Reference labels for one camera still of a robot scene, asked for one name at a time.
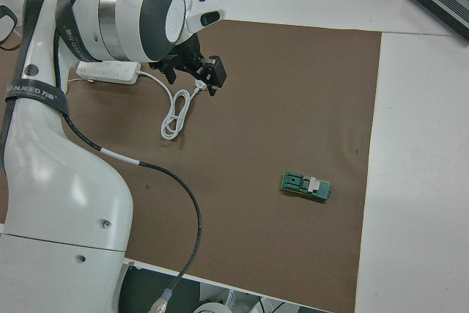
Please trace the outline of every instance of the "black cable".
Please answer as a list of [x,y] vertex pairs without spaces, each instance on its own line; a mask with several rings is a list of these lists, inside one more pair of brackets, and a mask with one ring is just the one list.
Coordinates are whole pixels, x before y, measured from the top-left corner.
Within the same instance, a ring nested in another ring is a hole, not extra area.
[[257,296],[257,299],[259,300],[259,303],[261,304],[262,313],[265,313],[264,305],[262,304],[261,298],[259,296]]
[[21,45],[21,43],[15,45],[14,47],[11,47],[11,48],[5,48],[5,47],[2,47],[0,45],[0,49],[3,50],[3,51],[15,51],[16,49],[20,48],[20,45]]
[[285,302],[280,303],[280,304],[272,311],[272,313],[274,313],[277,309],[279,309],[280,307],[282,307],[284,304],[285,304]]
[[[60,74],[60,65],[59,65],[59,32],[56,30],[53,36],[53,70],[55,74],[55,81],[56,81],[56,87],[61,89],[62,88],[62,78]],[[77,135],[82,141],[84,141],[86,144],[88,144],[90,147],[94,148],[97,151],[101,151],[102,147],[96,143],[94,143],[91,139],[87,138],[84,134],[80,132],[80,130],[73,124],[71,118],[63,114],[65,122],[68,124],[70,129],[74,132],[75,135]],[[192,255],[189,258],[188,262],[185,264],[184,268],[179,272],[179,274],[173,279],[171,284],[169,285],[169,289],[172,291],[176,285],[179,283],[180,279],[184,276],[184,274],[187,273],[189,267],[192,265],[193,261],[196,258],[197,251],[199,250],[199,245],[200,245],[200,240],[202,237],[202,214],[200,213],[200,208],[199,204],[197,203],[196,197],[193,195],[192,190],[185,184],[184,181],[180,177],[178,177],[176,174],[173,172],[170,172],[168,169],[164,169],[161,166],[153,165],[150,163],[145,163],[142,161],[139,161],[139,166],[143,166],[144,168],[148,169],[154,169],[159,172],[163,172],[164,174],[170,176],[173,180],[175,180],[177,183],[179,183],[182,188],[188,193],[189,197],[191,198],[191,201],[193,203],[193,206],[196,210],[196,215],[197,215],[197,236],[196,236],[196,243],[193,247]]]

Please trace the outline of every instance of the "white connector on green module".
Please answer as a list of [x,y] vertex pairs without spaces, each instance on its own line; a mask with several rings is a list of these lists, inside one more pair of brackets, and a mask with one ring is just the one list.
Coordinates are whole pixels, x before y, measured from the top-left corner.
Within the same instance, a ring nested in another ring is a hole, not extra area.
[[307,177],[296,172],[286,172],[281,181],[281,189],[302,194],[307,198],[326,200],[330,195],[330,183]]

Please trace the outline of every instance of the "power outlet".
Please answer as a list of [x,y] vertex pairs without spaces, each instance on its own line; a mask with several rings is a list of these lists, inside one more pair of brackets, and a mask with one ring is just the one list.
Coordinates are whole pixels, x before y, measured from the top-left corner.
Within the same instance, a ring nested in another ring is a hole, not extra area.
[[113,84],[134,84],[139,62],[80,62],[76,73],[81,78]]

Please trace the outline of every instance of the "white tabletop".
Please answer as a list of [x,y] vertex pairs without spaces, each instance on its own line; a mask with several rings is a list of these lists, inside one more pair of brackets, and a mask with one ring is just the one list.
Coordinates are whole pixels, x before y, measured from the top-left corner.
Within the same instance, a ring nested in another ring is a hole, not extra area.
[[356,312],[466,311],[466,43],[411,0],[223,1],[233,20],[387,32]]

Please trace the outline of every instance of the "brown cardboard sheet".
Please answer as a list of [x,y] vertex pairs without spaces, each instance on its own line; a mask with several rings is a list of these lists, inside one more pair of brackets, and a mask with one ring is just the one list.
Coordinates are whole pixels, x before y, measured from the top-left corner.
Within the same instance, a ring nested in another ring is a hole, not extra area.
[[[353,312],[380,33],[223,21],[199,36],[202,53],[219,55],[228,78],[215,97],[196,96],[175,141],[160,137],[169,100],[148,78],[134,86],[71,83],[75,124],[193,189],[204,231],[190,274]],[[14,56],[0,55],[3,87]],[[180,75],[171,90],[179,88],[192,91],[193,80]],[[106,160],[133,193],[126,256],[179,270],[196,234],[190,199],[164,174]],[[331,182],[330,199],[281,191],[284,172]]]

